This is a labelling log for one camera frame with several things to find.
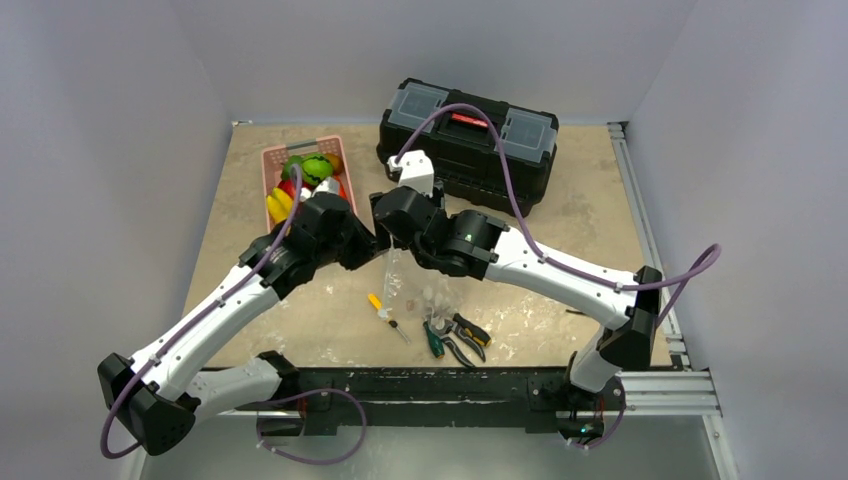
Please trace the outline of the pink plastic basket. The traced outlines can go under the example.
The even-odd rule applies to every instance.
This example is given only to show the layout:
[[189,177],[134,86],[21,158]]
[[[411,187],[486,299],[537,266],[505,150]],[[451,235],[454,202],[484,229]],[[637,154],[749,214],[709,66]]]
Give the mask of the pink plastic basket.
[[[282,166],[288,160],[288,158],[293,155],[300,155],[304,157],[316,153],[336,154],[344,161],[345,171],[341,175],[333,176],[337,176],[342,182],[347,194],[347,199],[345,200],[350,204],[352,211],[354,213],[357,213],[357,202],[355,200],[353,186],[349,175],[349,166],[344,152],[341,137],[338,135],[319,137],[313,140],[292,143],[289,145],[269,147],[263,150],[261,154],[263,178],[262,198],[265,201],[265,207],[266,197],[271,193],[271,190],[274,187],[277,187],[278,183],[282,181],[280,178]],[[300,203],[303,203],[310,197],[314,196],[312,195],[312,189],[314,187],[306,184],[303,181],[300,165],[295,165],[293,167],[290,179],[297,188],[297,194]],[[270,232],[276,225],[274,225],[273,221],[270,219],[267,208],[265,213],[265,220],[267,231]]]

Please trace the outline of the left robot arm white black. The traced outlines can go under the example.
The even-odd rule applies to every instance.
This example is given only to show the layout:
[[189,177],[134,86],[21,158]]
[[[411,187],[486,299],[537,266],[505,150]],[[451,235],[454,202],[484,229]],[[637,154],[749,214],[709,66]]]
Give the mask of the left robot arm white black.
[[208,371],[207,362],[237,333],[331,264],[356,270],[379,253],[377,237],[342,197],[319,193],[254,239],[200,304],[129,357],[112,353],[97,367],[108,414],[99,448],[107,459],[136,449],[161,455],[199,422],[251,404],[305,397],[299,371],[282,354]]

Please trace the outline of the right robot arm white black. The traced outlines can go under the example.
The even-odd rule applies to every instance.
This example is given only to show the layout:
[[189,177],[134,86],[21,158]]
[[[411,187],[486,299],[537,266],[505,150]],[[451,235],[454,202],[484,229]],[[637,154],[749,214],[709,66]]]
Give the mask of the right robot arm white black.
[[659,270],[595,265],[544,245],[477,210],[448,215],[437,200],[410,187],[370,195],[378,240],[407,249],[423,269],[524,288],[595,320],[599,329],[569,364],[568,381],[590,393],[621,371],[651,365],[660,313]]

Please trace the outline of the clear zip top bag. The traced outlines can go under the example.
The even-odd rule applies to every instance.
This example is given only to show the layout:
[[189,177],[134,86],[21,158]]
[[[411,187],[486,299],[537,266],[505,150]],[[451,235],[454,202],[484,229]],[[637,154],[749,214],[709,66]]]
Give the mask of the clear zip top bag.
[[383,287],[379,299],[398,322],[423,320],[430,314],[450,318],[463,304],[458,280],[423,269],[409,250],[391,240],[385,252]]

